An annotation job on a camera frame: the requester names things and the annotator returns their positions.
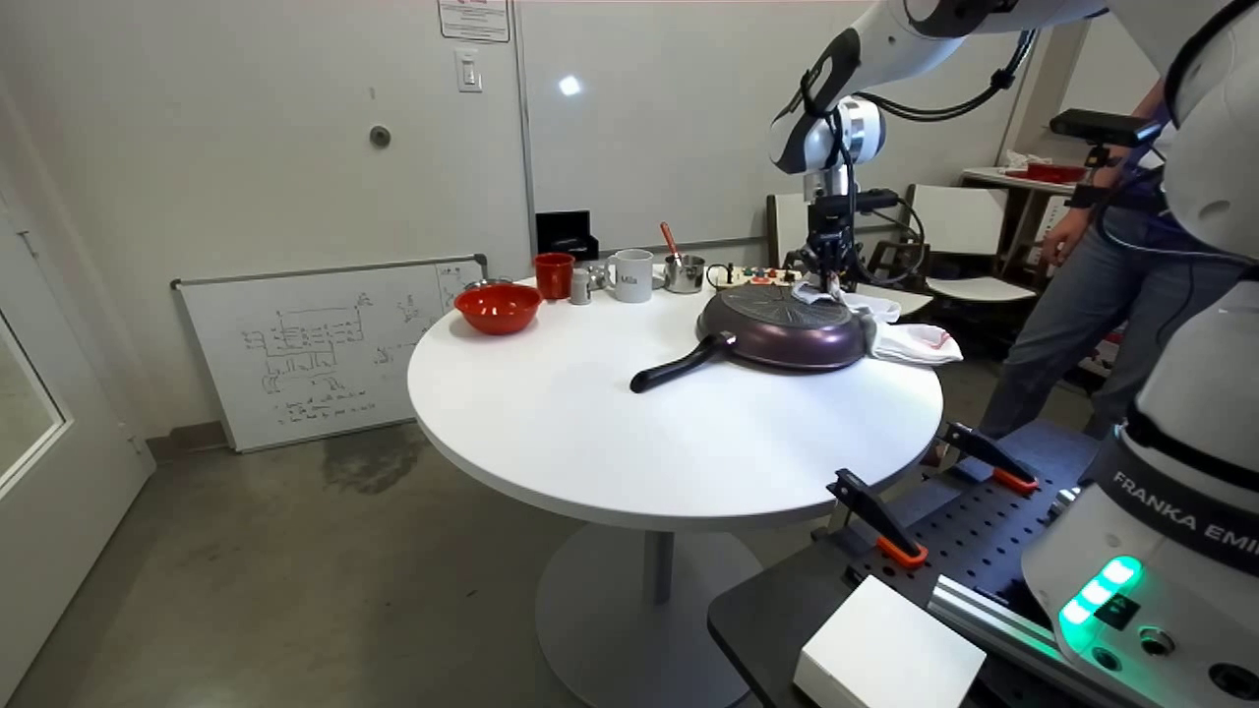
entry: table pedestal base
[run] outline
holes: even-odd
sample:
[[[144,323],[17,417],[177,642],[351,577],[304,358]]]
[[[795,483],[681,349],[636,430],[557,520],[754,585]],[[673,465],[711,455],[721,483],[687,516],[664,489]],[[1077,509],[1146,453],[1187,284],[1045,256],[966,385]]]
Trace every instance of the table pedestal base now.
[[[544,653],[594,708],[737,706],[746,685],[707,639],[707,601],[754,569],[754,556],[729,537],[585,527],[544,569]]]

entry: green light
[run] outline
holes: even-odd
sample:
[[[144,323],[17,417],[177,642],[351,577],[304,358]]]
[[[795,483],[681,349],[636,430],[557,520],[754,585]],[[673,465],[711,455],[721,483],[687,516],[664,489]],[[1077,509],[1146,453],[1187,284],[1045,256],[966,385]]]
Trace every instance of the green light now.
[[[1112,597],[1108,585],[1102,585],[1099,577],[1077,596],[1083,607],[1107,607]]]
[[[1112,585],[1126,585],[1141,576],[1141,563],[1134,556],[1123,556],[1112,563],[1107,563],[1102,577],[1108,577]]]
[[[1065,619],[1070,624],[1083,624],[1083,621],[1091,621],[1091,610],[1077,607],[1077,597],[1073,597],[1073,601],[1062,607],[1062,619]]]

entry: whiteboard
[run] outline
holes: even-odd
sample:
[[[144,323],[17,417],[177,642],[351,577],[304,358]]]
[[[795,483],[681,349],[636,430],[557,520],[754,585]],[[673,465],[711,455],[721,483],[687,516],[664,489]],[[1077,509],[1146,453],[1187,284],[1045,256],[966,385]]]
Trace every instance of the whiteboard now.
[[[868,0],[522,0],[518,63],[535,213],[591,210],[603,247],[770,235],[782,177],[770,117],[820,53]],[[977,36],[942,70],[877,88],[911,105],[953,105],[989,88],[1015,36]],[[956,181],[994,166],[1011,117],[1005,92],[960,124],[888,117],[886,152],[856,166],[864,190]]]
[[[485,256],[177,281],[235,453],[410,421],[404,361]]]

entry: blue jeans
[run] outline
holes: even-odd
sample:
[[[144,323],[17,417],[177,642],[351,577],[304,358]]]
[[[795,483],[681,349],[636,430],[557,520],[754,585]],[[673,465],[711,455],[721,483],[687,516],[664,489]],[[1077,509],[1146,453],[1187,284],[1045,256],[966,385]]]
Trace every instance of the blue jeans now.
[[[1107,222],[1107,230],[1126,235],[1141,222]],[[1243,270],[1246,265],[1235,259],[1134,253],[1085,231],[999,367],[981,434],[1007,436],[1033,421],[1058,379],[1119,323],[1128,323],[1112,374],[1094,392],[1094,417],[1085,421],[1091,436],[1107,436],[1126,421],[1171,331],[1214,305]]]

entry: door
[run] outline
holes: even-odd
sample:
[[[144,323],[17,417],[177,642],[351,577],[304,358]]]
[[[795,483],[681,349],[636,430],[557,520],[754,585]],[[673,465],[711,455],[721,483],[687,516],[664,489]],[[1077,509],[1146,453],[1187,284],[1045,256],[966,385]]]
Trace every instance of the door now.
[[[148,472],[46,281],[34,231],[0,205],[0,706]]]

